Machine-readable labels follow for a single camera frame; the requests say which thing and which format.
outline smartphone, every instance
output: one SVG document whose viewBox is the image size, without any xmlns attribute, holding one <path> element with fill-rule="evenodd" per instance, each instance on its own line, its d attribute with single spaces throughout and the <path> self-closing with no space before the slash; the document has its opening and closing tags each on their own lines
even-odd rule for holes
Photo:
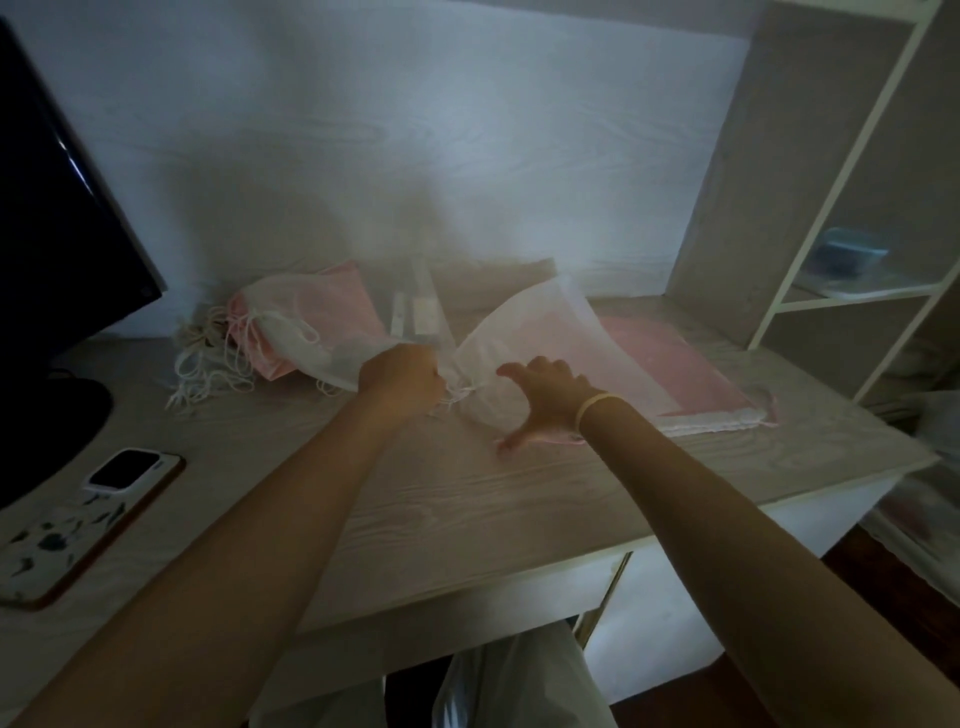
<svg viewBox="0 0 960 728">
<path fill-rule="evenodd" d="M 185 466 L 167 452 L 117 452 L 0 548 L 0 604 L 37 610 L 53 603 Z"/>
</svg>

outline phone case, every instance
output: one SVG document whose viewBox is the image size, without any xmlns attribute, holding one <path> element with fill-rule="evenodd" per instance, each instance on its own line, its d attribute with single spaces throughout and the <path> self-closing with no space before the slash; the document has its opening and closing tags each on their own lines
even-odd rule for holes
<svg viewBox="0 0 960 728">
<path fill-rule="evenodd" d="M 52 604 L 182 473 L 177 463 L 114 494 L 78 490 L 0 550 L 0 604 L 37 610 Z"/>
</svg>

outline wooden desk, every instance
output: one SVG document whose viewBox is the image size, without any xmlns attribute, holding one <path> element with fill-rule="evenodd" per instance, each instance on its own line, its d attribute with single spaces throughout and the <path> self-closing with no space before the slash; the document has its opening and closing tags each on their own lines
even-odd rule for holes
<svg viewBox="0 0 960 728">
<path fill-rule="evenodd" d="M 669 322 L 736 384 L 772 393 L 779 427 L 679 441 L 756 503 L 895 477 L 935 459 L 779 356 L 744 352 L 665 299 L 595 306 Z M 115 412 L 73 463 L 0 513 L 0 538 L 11 538 L 122 447 L 175 452 L 188 467 L 60 601 L 37 614 L 0 611 L 0 711 L 29 701 L 347 396 L 325 398 L 311 380 L 288 376 L 183 418 L 163 409 L 169 393 L 158 380 L 172 380 L 171 359 L 164 341 L 88 343 L 71 355 L 78 374 L 110 387 Z M 401 433 L 364 485 L 263 707 L 600 603 L 621 555 L 649 543 L 646 520 L 590 449 L 531 447 L 503 462 L 495 436 L 455 413 L 422 418 Z M 432 636 L 414 639 L 418 629 Z M 310 655 L 340 657 L 325 669 L 315 664 L 310 679 L 297 683 L 297 665 Z"/>
</svg>

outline desk surface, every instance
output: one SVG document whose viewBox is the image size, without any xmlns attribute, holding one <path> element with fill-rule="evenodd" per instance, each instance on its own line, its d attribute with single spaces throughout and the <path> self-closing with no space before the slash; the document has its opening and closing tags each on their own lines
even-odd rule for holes
<svg viewBox="0 0 960 728">
<path fill-rule="evenodd" d="M 741 387 L 776 399 L 778 427 L 678 442 L 757 503 L 769 503 L 934 461 L 928 450 L 766 350 L 744 352 L 666 299 L 595 303 L 603 314 L 673 324 Z M 22 705 L 151 576 L 316 432 L 340 406 L 306 377 L 212 400 L 189 418 L 163 409 L 165 341 L 88 343 L 72 357 L 116 398 L 105 429 L 71 465 L 0 513 L 0 539 L 72 492 L 123 447 L 183 455 L 183 475 L 57 603 L 37 614 L 0 609 L 0 711 Z M 454 413 L 421 418 L 364 485 L 305 632 L 431 595 L 549 568 L 650 536 L 629 496 L 589 448 L 536 446 L 499 460 L 495 433 Z"/>
</svg>

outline white pants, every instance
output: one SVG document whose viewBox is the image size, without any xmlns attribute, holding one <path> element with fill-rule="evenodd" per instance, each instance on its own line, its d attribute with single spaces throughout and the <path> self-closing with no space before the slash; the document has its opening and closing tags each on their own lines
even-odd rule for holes
<svg viewBox="0 0 960 728">
<path fill-rule="evenodd" d="M 386 728 L 382 681 L 251 721 L 252 728 Z M 433 709 L 434 728 L 616 728 L 566 622 L 460 652 Z"/>
</svg>

